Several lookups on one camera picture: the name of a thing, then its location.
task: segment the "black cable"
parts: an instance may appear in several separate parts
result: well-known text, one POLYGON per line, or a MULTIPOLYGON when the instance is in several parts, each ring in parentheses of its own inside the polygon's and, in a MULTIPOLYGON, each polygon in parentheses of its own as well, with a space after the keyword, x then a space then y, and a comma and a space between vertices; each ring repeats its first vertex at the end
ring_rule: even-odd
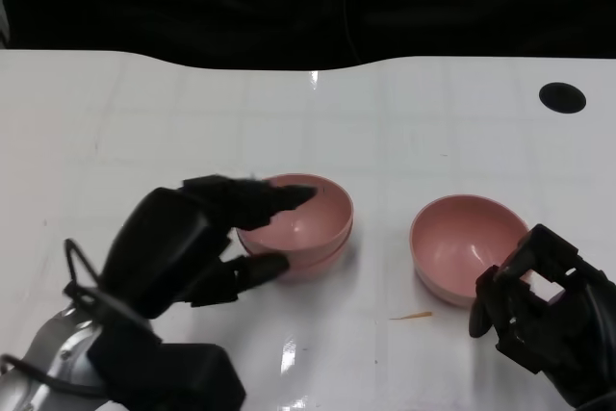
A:
POLYGON ((73 256, 76 255, 79 261, 82 263, 96 286, 100 286, 100 277, 98 273, 84 254, 84 251, 81 250, 81 247, 77 243, 75 243, 71 239, 64 240, 64 254, 66 255, 66 262, 68 263, 68 272, 70 273, 70 280, 77 284, 77 271, 75 271, 75 263, 73 261, 73 256))
POLYGON ((106 398, 107 394, 103 389, 98 387, 91 387, 88 385, 77 385, 71 384, 65 380, 58 379, 56 377, 52 377, 49 374, 41 371, 39 368, 36 368, 23 360, 15 358, 11 355, 0 355, 0 370, 4 373, 7 368, 6 365, 13 366, 16 370, 23 372, 30 378, 34 379, 36 382, 40 382, 43 385, 46 385, 54 392, 58 392, 61 394, 69 394, 75 395, 77 397, 83 398, 106 398))
MULTIPOLYGON (((100 284, 100 278, 96 273, 96 270, 86 257, 86 254, 84 254, 84 251, 81 250, 81 247, 79 247, 77 243, 72 240, 64 240, 64 253, 66 255, 66 262, 68 263, 70 281, 72 283, 69 286, 72 286, 73 289, 69 296, 71 297, 75 305, 88 311, 88 308, 90 308, 90 304, 86 303, 83 300, 84 295, 88 295, 92 299, 95 299, 97 301, 101 301, 101 297, 97 296, 94 291, 86 290, 86 288, 82 288, 77 284, 77 271, 75 270, 74 256, 77 256, 81 264, 84 266, 86 271, 90 274, 91 278, 97 285, 100 284)), ((52 377, 46 372, 41 371, 39 368, 32 366, 31 364, 23 360, 15 358, 12 355, 0 355, 0 374, 4 374, 8 371, 7 365, 13 366, 16 370, 23 372, 28 377, 34 379, 36 382, 40 382, 41 384, 46 385, 54 392, 74 395, 83 398, 107 397, 104 390, 98 387, 72 384, 65 380, 58 379, 57 377, 52 377)))
POLYGON ((109 316, 121 317, 134 326, 152 332, 149 322, 131 307, 97 288, 84 288, 73 283, 66 287, 64 293, 73 300, 75 306, 90 314, 94 320, 101 324, 105 324, 105 320, 108 321, 109 316))

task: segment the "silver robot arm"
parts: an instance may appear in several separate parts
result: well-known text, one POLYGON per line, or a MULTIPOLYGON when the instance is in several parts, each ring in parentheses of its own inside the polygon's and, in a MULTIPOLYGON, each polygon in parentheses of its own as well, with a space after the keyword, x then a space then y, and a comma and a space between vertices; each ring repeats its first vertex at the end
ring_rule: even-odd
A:
MULTIPOLYGON (((23 361, 50 377, 102 390, 86 355, 99 329, 90 315, 68 307, 40 328, 23 361)), ((107 401, 57 392, 15 368, 0 376, 0 411, 95 411, 107 401)))
POLYGON ((209 176, 157 189, 124 223, 100 274, 64 242, 68 308, 38 331, 22 359, 0 357, 0 411, 238 411, 245 392, 215 345, 165 344, 149 320, 175 302, 232 302, 289 268, 286 257, 222 262, 234 227, 255 229, 316 193, 257 180, 209 176), (74 259, 95 283, 77 282, 74 259))

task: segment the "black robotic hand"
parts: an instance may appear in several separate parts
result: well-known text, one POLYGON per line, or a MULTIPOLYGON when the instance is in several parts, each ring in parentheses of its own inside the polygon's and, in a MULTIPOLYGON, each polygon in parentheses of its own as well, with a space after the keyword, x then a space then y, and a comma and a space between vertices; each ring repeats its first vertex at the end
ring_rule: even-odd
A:
POLYGON ((101 289, 147 319, 178 301, 193 306, 234 301, 286 271, 289 262, 281 254, 221 262, 231 229, 265 226, 315 194, 312 187, 220 175, 186 180, 178 190, 156 189, 115 238, 101 289))
POLYGON ((616 410, 616 286, 578 250, 535 226, 500 267, 476 282, 469 332, 494 325, 497 350, 544 374, 578 411, 616 410), (520 279, 529 270, 564 291, 550 301, 520 279))
POLYGON ((146 196, 115 238, 100 277, 95 275, 97 288, 83 288, 73 278, 64 290, 102 325, 88 358, 106 396, 130 411, 238 411, 245 391, 224 349, 164 344, 146 320, 174 302, 237 300, 286 271, 282 254, 227 262, 220 255, 233 227, 267 225, 315 193, 301 185, 213 175, 146 196))

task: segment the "pink bowl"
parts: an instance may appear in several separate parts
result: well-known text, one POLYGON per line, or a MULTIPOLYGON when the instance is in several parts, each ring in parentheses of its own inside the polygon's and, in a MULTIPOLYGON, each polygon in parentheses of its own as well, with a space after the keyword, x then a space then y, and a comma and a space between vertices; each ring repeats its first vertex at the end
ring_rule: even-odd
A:
POLYGON ((425 206, 411 226, 415 270, 436 296, 470 307, 475 281, 501 265, 528 231, 524 221, 481 196, 446 196, 425 206))
POLYGON ((328 255, 324 259, 315 262, 314 264, 306 267, 294 267, 280 276, 281 281, 285 282, 297 282, 297 281, 310 281, 318 278, 322 274, 326 273, 336 264, 344 255, 347 250, 348 240, 350 238, 350 232, 346 236, 345 240, 340 247, 334 251, 333 254, 328 255))
POLYGON ((269 181, 276 186, 310 185, 319 191, 294 211, 274 216, 268 226, 253 231, 238 230, 248 252, 281 252, 295 268, 314 264, 340 248, 353 222, 353 203, 341 186, 309 174, 278 175, 269 181))

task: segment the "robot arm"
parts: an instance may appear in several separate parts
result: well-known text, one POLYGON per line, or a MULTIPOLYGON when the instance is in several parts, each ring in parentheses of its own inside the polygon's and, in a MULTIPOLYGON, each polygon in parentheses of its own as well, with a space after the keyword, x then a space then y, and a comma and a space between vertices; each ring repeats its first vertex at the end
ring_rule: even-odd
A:
POLYGON ((233 227, 267 225, 314 194, 220 176, 157 189, 122 227, 100 276, 67 241, 64 293, 73 303, 40 329, 22 360, 3 355, 0 411, 93 411, 108 400, 129 411, 240 409, 244 388, 222 348, 164 344, 148 320, 178 301, 237 300, 286 271, 280 254, 229 262, 220 255, 233 227), (78 283, 75 256, 95 287, 78 283))
POLYGON ((497 350, 543 372, 578 411, 616 410, 616 286, 543 225, 535 226, 500 267, 476 282, 469 331, 493 325, 497 350), (534 270, 563 291, 550 301, 521 276, 534 270))

